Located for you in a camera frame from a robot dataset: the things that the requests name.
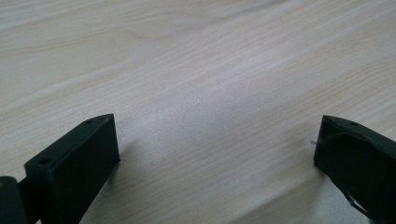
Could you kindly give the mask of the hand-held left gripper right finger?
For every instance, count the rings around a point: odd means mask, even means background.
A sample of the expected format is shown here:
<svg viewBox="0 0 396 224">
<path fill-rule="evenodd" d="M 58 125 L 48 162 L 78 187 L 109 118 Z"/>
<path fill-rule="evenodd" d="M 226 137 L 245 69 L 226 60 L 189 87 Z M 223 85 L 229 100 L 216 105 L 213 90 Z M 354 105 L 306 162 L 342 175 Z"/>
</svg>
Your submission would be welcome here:
<svg viewBox="0 0 396 224">
<path fill-rule="evenodd" d="M 396 224 L 396 142 L 357 122 L 323 116 L 314 164 L 374 224 Z"/>
</svg>

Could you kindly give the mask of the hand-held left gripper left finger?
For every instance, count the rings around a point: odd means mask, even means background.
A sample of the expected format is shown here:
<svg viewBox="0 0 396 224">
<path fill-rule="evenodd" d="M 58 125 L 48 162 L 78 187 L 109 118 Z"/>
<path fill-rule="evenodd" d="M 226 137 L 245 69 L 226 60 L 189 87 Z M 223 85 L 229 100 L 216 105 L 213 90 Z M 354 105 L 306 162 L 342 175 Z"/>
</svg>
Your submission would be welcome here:
<svg viewBox="0 0 396 224">
<path fill-rule="evenodd" d="M 114 116 L 81 122 L 24 164 L 29 218 L 78 224 L 119 161 Z"/>
</svg>

